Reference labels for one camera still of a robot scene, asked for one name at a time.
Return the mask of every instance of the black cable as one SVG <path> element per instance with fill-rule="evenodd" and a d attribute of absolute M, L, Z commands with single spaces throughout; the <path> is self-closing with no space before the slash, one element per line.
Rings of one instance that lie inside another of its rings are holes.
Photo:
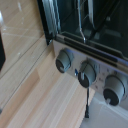
<path fill-rule="evenodd" d="M 88 100 L 89 100 L 89 87 L 87 88 L 87 104 L 86 104 L 85 118 L 89 118 L 89 105 L 88 105 Z"/>

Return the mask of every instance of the power cord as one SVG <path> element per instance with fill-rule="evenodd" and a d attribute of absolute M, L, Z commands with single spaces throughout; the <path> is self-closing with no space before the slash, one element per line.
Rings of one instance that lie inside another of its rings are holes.
<path fill-rule="evenodd" d="M 89 87 L 87 88 L 87 104 L 86 104 L 85 118 L 89 118 L 89 105 L 88 105 L 88 100 L 89 100 Z"/>

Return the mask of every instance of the oven control knob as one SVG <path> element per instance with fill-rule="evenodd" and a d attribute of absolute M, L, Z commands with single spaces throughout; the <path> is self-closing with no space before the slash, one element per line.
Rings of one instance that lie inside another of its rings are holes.
<path fill-rule="evenodd" d="M 84 61 L 81 64 L 81 68 L 78 74 L 78 80 L 80 84 L 83 87 L 88 88 L 92 85 L 95 79 L 96 79 L 96 72 L 93 66 L 90 63 Z"/>
<path fill-rule="evenodd" d="M 60 51 L 56 59 L 56 67 L 61 73 L 65 73 L 72 64 L 73 53 L 68 49 L 63 49 Z"/>
<path fill-rule="evenodd" d="M 120 104 L 126 90 L 127 79 L 121 75 L 110 75 L 106 78 L 103 91 L 107 104 L 117 106 Z"/>

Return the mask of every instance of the control panel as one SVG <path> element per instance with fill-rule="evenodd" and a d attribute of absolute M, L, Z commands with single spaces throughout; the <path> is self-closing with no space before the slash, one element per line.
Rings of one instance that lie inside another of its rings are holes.
<path fill-rule="evenodd" d="M 56 67 L 61 73 L 67 72 L 84 88 L 91 87 L 104 96 L 112 106 L 120 105 L 128 110 L 128 76 L 115 67 L 53 41 Z"/>

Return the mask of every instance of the silver knob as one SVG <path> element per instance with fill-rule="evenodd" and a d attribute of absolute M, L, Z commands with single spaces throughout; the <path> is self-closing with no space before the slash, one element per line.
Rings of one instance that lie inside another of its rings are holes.
<path fill-rule="evenodd" d="M 57 59 L 56 59 L 56 67 L 61 73 L 65 73 L 72 64 L 73 54 L 68 49 L 63 49 L 60 51 Z"/>
<path fill-rule="evenodd" d="M 80 84 L 83 87 L 88 88 L 92 85 L 95 79 L 96 79 L 96 72 L 93 66 L 89 62 L 84 61 L 81 64 L 81 68 L 78 74 L 78 80 Z"/>
<path fill-rule="evenodd" d="M 117 106 L 120 104 L 126 90 L 126 79 L 121 75 L 110 75 L 106 78 L 103 91 L 106 102 Z"/>

